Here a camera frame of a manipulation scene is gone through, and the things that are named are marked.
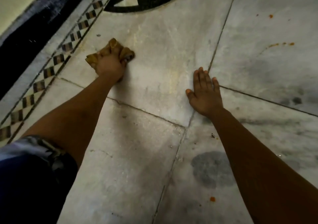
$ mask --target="orange spot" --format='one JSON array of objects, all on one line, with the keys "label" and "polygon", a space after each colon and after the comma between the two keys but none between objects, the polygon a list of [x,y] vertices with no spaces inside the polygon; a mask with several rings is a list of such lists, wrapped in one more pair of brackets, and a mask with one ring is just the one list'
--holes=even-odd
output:
[{"label": "orange spot", "polygon": [[274,46],[278,46],[279,43],[276,43],[276,44],[272,44],[272,45],[269,45],[268,48],[271,48],[271,47],[274,47]]}]

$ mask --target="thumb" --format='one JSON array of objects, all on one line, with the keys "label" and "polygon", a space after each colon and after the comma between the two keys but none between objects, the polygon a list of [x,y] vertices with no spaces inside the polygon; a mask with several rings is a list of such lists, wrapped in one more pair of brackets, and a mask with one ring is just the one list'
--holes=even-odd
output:
[{"label": "thumb", "polygon": [[193,101],[194,99],[196,99],[197,97],[195,96],[194,92],[191,89],[187,89],[185,90],[185,93],[189,99],[189,102],[191,103],[191,101]]}]

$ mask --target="gray round stain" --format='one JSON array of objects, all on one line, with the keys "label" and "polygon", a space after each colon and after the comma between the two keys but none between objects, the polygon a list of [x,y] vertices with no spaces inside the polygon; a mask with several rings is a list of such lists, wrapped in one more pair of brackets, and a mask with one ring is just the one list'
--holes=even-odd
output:
[{"label": "gray round stain", "polygon": [[199,154],[192,159],[191,166],[195,179],[205,187],[215,189],[235,184],[229,160],[223,152]]}]

